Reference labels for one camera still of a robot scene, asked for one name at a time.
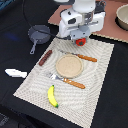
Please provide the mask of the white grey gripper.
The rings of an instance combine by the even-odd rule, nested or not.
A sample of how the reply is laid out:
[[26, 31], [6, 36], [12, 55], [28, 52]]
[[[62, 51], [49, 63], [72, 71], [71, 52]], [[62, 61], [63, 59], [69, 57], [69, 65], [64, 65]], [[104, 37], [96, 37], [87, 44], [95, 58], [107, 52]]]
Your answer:
[[87, 38], [92, 32], [100, 31], [104, 25], [105, 12], [79, 13], [73, 8], [60, 13], [60, 38], [64, 40], [79, 40]]

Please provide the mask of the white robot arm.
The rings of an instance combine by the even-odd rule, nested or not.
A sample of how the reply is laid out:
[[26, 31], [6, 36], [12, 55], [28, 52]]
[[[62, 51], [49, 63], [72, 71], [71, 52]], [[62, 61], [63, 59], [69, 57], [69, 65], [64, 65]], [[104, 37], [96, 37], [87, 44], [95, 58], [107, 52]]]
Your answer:
[[70, 5], [60, 13], [59, 39], [78, 40], [100, 31], [104, 25], [105, 12], [94, 13], [95, 0], [54, 0], [58, 4]]

